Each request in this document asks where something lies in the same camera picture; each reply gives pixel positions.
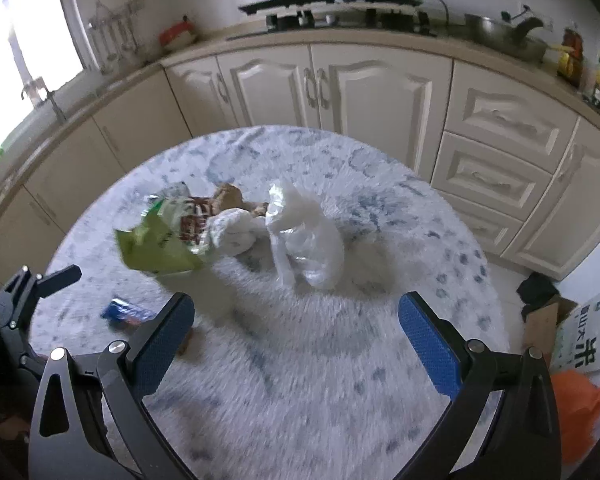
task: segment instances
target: cardboard box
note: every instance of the cardboard box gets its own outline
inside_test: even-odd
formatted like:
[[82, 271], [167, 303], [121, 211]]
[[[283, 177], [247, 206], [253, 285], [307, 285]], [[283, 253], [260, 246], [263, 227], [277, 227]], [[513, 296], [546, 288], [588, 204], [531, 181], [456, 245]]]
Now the cardboard box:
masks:
[[577, 306], [575, 301], [556, 295], [544, 306], [528, 314], [522, 339], [523, 351], [529, 346], [541, 349], [548, 366], [554, 350], [557, 326]]

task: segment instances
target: drawer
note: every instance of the drawer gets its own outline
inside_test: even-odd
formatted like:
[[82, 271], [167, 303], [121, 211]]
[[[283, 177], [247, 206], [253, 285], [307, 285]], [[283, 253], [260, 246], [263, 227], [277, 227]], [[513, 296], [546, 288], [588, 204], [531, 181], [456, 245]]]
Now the drawer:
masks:
[[533, 164], [445, 132], [431, 186], [526, 220], [550, 180]]
[[500, 74], [456, 62], [445, 129], [553, 173], [578, 116]]
[[520, 220], [464, 198], [443, 191], [439, 193], [474, 234], [484, 251], [500, 256], [522, 227]]

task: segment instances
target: round table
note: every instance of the round table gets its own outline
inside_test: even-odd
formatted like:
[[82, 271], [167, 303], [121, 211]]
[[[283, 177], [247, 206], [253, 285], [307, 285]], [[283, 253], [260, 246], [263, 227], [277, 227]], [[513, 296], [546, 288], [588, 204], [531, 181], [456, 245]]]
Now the round table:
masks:
[[[179, 181], [209, 196], [230, 182], [259, 202], [280, 177], [314, 192], [339, 228], [345, 271], [334, 290], [302, 280], [284, 288], [265, 238], [235, 258], [159, 280], [120, 260], [113, 229], [138, 223], [145, 196]], [[83, 277], [39, 303], [31, 326], [39, 352], [102, 351], [120, 337], [99, 315], [114, 297], [153, 310], [175, 291], [193, 298], [189, 348], [144, 404], [201, 479], [392, 479], [448, 403], [398, 323], [405, 292], [418, 291], [464, 338], [508, 349], [484, 254], [451, 207], [399, 161], [318, 130], [244, 128], [153, 157], [90, 206], [49, 270], [69, 264]], [[110, 414], [106, 422], [128, 462]]]

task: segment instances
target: cabinet handle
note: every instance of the cabinet handle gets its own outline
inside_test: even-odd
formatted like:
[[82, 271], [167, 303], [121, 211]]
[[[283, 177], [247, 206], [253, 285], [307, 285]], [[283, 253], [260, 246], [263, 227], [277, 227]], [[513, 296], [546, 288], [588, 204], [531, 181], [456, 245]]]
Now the cabinet handle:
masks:
[[569, 155], [567, 155], [567, 159], [565, 160], [564, 169], [560, 171], [558, 175], [558, 182], [563, 182], [567, 176], [569, 177], [569, 180], [571, 180], [573, 174], [578, 171], [583, 156], [582, 146], [577, 142], [574, 142], [571, 145]]
[[511, 189], [511, 185], [508, 182], [498, 182], [497, 180], [493, 180], [490, 176], [485, 176], [480, 173], [480, 171], [473, 171], [471, 176], [480, 181], [483, 184], [491, 187], [501, 187], [502, 189]]
[[309, 102], [309, 106], [311, 108], [317, 108], [318, 100], [311, 97], [311, 95], [309, 93], [309, 80], [313, 83], [313, 92], [314, 92], [314, 94], [316, 94], [317, 87], [315, 85], [315, 78], [313, 76], [313, 72], [310, 69], [305, 68], [304, 69], [304, 93], [306, 94], [306, 100]]
[[51, 209], [48, 205], [48, 203], [46, 203], [46, 200], [44, 200], [39, 193], [35, 193], [35, 198], [38, 201], [39, 205], [42, 206], [42, 209], [44, 209], [52, 218], [54, 218], [55, 220], [58, 219], [57, 215], [54, 213], [53, 209]]
[[323, 68], [318, 70], [318, 95], [320, 97], [320, 106], [325, 110], [329, 109], [329, 101], [324, 97], [324, 93], [322, 91], [322, 83], [327, 78], [327, 73], [324, 72]]
[[526, 134], [528, 136], [538, 136], [538, 129], [532, 124], [523, 123], [522, 121], [512, 121], [504, 116], [499, 110], [493, 110], [491, 114], [498, 123], [501, 123], [504, 126], [521, 130], [522, 134]]
[[115, 140], [113, 140], [111, 132], [109, 132], [109, 130], [106, 126], [102, 127], [102, 133], [106, 137], [106, 140], [108, 140], [108, 143], [111, 145], [111, 148], [113, 148], [113, 151], [120, 153], [120, 147], [117, 145], [117, 142], [115, 142]]
[[39, 209], [40, 207], [33, 200], [29, 202], [29, 205], [35, 213], [35, 216], [37, 216], [42, 222], [44, 222], [47, 227], [51, 227], [51, 221], [49, 220], [48, 216], [46, 216], [46, 213], [44, 211]]
[[220, 93], [220, 97], [226, 104], [229, 104], [229, 89], [226, 88], [226, 83], [219, 72], [215, 74], [215, 76], [218, 79], [218, 92]]

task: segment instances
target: power cord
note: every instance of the power cord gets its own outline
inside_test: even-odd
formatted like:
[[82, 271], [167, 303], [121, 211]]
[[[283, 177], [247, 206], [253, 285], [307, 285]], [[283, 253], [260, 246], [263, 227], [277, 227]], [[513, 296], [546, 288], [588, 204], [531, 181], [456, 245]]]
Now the power cord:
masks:
[[444, 0], [437, 0], [439, 1], [444, 7], [445, 7], [445, 27], [449, 28], [449, 8], [446, 6], [445, 1]]

